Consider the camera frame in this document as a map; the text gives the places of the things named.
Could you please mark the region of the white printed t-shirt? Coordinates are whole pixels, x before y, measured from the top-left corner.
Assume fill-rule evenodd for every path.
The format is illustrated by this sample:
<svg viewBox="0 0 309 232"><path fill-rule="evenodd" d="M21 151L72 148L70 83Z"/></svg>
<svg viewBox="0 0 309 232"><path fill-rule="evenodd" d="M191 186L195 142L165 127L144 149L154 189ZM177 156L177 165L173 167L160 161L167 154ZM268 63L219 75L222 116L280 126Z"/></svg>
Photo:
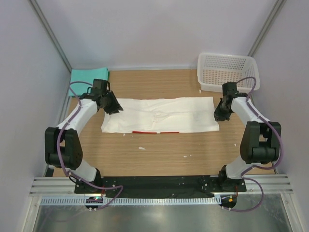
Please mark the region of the white printed t-shirt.
<svg viewBox="0 0 309 232"><path fill-rule="evenodd" d="M199 133L218 131L213 97L119 99L123 111L104 115L103 133Z"/></svg>

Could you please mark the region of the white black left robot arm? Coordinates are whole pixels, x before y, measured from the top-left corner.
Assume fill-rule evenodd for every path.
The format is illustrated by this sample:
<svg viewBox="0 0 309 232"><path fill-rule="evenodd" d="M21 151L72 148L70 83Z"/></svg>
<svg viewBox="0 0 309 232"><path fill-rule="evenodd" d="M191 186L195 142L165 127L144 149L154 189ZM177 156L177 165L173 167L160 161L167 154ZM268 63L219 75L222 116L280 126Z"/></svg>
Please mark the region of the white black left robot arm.
<svg viewBox="0 0 309 232"><path fill-rule="evenodd" d="M79 135L100 109L113 115L123 108L107 80L94 79L82 95L71 87L69 90L78 103L63 122L45 130L45 162L62 169L66 177L74 178L77 183L85 183L91 193L98 193L103 188L100 171L84 160Z"/></svg>

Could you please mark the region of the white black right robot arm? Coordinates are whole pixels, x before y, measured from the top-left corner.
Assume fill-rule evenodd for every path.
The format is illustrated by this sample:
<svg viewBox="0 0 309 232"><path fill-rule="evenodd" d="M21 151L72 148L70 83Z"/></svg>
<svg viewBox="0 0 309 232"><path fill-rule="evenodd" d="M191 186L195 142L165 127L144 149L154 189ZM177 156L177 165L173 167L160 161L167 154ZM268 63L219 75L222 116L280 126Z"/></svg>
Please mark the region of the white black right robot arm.
<svg viewBox="0 0 309 232"><path fill-rule="evenodd" d="M243 176L253 168L264 169L266 164L278 162L282 154L281 125L264 117L252 104L247 93L237 89L236 82L222 85L223 97L214 111L215 121L226 121L232 113L245 126L239 156L225 165L218 174L222 191L235 191L242 185Z"/></svg>

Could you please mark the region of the folded teal t-shirt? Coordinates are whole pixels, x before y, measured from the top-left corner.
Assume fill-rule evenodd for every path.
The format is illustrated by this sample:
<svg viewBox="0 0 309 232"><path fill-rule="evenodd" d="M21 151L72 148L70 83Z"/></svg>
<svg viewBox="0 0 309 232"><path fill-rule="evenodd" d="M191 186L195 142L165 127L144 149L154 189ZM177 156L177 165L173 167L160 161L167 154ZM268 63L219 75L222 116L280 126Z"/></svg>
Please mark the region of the folded teal t-shirt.
<svg viewBox="0 0 309 232"><path fill-rule="evenodd" d="M79 70L72 69L70 82L78 82L71 85L71 89L77 96L87 92L89 84L93 84L94 79L109 80L109 70L106 67L98 69Z"/></svg>

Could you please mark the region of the white perforated plastic basket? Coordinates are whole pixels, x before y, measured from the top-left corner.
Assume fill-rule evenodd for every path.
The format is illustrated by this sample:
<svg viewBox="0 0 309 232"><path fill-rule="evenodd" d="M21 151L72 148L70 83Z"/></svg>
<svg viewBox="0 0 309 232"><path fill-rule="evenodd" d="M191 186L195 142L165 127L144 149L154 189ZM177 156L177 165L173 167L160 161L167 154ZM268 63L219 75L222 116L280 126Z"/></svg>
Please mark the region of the white perforated plastic basket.
<svg viewBox="0 0 309 232"><path fill-rule="evenodd" d="M260 88L257 63L249 56L201 53L197 80L202 91L222 92L222 85L227 82L237 82L239 92Z"/></svg>

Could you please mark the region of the right base electronics board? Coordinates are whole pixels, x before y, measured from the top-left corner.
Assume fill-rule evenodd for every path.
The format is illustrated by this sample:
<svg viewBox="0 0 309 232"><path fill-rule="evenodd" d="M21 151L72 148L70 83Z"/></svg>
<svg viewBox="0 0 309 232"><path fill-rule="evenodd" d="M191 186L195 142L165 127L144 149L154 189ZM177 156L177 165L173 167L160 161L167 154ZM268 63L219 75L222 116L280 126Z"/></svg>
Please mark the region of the right base electronics board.
<svg viewBox="0 0 309 232"><path fill-rule="evenodd" d="M222 209L231 210L237 203L237 197L235 195L224 195L221 197L220 207Z"/></svg>

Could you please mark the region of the base electronics board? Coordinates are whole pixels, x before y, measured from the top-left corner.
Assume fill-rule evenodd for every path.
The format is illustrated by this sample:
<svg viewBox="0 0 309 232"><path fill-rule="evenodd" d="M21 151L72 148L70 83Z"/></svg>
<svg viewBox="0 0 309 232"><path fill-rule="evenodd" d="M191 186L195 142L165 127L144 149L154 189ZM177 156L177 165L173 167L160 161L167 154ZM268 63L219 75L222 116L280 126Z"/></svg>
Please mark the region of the base electronics board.
<svg viewBox="0 0 309 232"><path fill-rule="evenodd" d="M91 210L96 210L98 207L103 205L103 198L94 196L94 197L89 197L85 200L85 206L87 209Z"/></svg>
<svg viewBox="0 0 309 232"><path fill-rule="evenodd" d="M235 195L224 195L221 197L220 207L222 209L231 210L237 203L237 197Z"/></svg>

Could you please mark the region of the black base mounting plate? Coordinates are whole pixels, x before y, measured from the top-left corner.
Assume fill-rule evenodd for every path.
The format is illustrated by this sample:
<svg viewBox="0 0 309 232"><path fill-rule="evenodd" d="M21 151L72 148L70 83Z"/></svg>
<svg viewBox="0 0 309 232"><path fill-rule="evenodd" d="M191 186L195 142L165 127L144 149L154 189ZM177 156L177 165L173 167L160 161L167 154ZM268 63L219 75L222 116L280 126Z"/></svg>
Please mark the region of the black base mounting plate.
<svg viewBox="0 0 309 232"><path fill-rule="evenodd" d="M107 197L114 197L123 186L121 198L171 198L173 196L205 196L214 192L245 192L243 179L232 180L211 175L189 176L125 176L95 177L92 185L105 188Z"/></svg>

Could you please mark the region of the left base electronics board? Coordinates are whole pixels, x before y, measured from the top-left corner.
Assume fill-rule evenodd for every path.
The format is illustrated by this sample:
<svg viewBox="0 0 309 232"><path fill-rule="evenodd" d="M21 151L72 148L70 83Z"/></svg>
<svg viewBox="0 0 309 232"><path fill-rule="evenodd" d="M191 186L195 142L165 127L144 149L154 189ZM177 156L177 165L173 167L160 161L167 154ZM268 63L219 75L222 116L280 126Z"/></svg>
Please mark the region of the left base electronics board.
<svg viewBox="0 0 309 232"><path fill-rule="evenodd" d="M103 205L103 198L94 196L94 197L89 197L85 200L85 206L87 209L91 210L96 210L98 207Z"/></svg>

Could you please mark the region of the aluminium frame rail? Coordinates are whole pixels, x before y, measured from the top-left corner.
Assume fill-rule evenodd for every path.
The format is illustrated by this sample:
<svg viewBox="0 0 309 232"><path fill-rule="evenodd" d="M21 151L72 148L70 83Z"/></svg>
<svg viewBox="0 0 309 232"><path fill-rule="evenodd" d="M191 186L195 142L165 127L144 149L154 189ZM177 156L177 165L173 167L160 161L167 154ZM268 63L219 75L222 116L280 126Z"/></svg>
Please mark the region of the aluminium frame rail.
<svg viewBox="0 0 309 232"><path fill-rule="evenodd" d="M285 174L253 174L245 177L259 182L265 194L293 193L292 185ZM74 183L66 177L36 177L30 196L70 196L74 188Z"/></svg>

